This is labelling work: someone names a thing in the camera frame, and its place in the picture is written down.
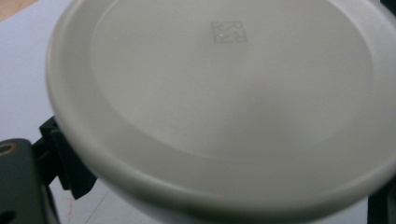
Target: white table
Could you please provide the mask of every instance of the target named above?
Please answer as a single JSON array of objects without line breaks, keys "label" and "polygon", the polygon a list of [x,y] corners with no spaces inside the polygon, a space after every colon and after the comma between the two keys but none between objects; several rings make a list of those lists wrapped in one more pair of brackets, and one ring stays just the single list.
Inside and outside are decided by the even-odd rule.
[{"label": "white table", "polygon": [[[45,86],[46,49],[50,34],[71,0],[40,0],[0,22],[0,141],[25,138],[32,143],[38,127],[52,116]],[[74,201],[59,181],[51,184],[63,224],[157,224],[159,221],[125,203],[103,183]],[[366,223],[367,200],[311,224]]]}]

